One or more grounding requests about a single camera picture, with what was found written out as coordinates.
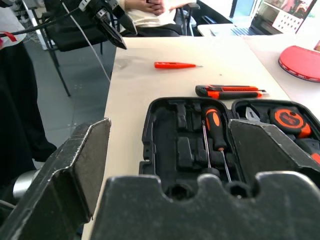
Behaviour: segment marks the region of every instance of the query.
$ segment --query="laptop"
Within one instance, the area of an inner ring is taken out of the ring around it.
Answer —
[[[317,0],[263,0],[250,27],[214,24],[213,36],[253,36],[297,33]]]

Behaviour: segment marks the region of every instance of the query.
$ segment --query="white table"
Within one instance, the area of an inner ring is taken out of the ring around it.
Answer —
[[[214,37],[215,32],[219,32],[219,37],[231,37],[231,28],[234,28],[235,25],[232,23],[225,24],[206,24],[199,25],[198,31],[204,37]]]
[[[289,97],[240,37],[125,38],[117,49],[105,117],[111,118],[104,180],[137,175],[143,160],[142,131],[149,104],[161,97],[195,97],[195,86],[253,85]],[[199,68],[155,69],[154,62],[184,62]],[[224,102],[228,108],[232,101]],[[84,229],[88,239],[92,222]]]
[[[206,37],[217,38],[211,34],[211,25],[200,25],[198,29]],[[320,83],[305,81],[292,76],[278,64],[281,52],[287,47],[297,45],[313,49],[319,41],[318,37],[315,35],[278,34],[243,36],[242,38],[289,98],[293,102],[305,105],[320,119]]]

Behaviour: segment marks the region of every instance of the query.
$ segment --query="black cable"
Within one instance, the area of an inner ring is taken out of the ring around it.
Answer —
[[[62,10],[62,3],[64,2],[64,0],[61,0],[59,2],[59,5],[56,7],[56,9],[54,10],[53,14],[44,21],[44,23],[47,23],[49,21],[51,21],[61,10]]]
[[[56,20],[54,21],[51,21],[51,22],[48,22],[48,23],[43,23],[43,24],[40,24],[38,26],[34,26],[34,27],[30,27],[30,28],[27,28],[25,30],[22,30],[22,31],[16,31],[16,32],[11,32],[12,35],[20,35],[20,34],[27,34],[27,33],[30,33],[30,32],[34,32],[36,30],[39,30],[39,29],[43,29],[43,28],[46,28],[48,26],[51,26],[53,24],[56,24],[56,22],[59,22],[67,17],[69,17],[70,15],[72,15],[75,11],[77,11],[79,8],[75,8],[73,9],[70,13],[64,15],[64,16],[61,16],[61,17],[58,17]],[[0,38],[4,38],[6,37],[7,35],[5,35],[4,33],[0,33]]]

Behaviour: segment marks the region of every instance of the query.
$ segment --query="black pants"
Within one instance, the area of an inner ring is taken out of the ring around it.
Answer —
[[[181,26],[176,24],[167,24],[157,27],[137,27],[138,34],[135,35],[127,30],[123,31],[121,35],[126,38],[130,37],[179,37],[181,33]]]
[[[0,50],[0,186],[34,170],[57,149],[49,143],[37,104],[34,67],[23,43]]]

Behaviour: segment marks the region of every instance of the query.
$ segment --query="red screwdriver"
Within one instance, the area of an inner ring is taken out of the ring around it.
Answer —
[[[214,150],[222,153],[225,173],[229,183],[231,183],[231,176],[224,153],[224,150],[227,149],[227,144],[224,138],[224,130],[220,118],[221,114],[215,107],[207,107],[204,109],[204,115],[206,127],[209,131],[210,136],[213,139],[213,148]]]
[[[156,61],[154,63],[154,67],[156,69],[188,69],[202,66],[195,65],[192,63]]]

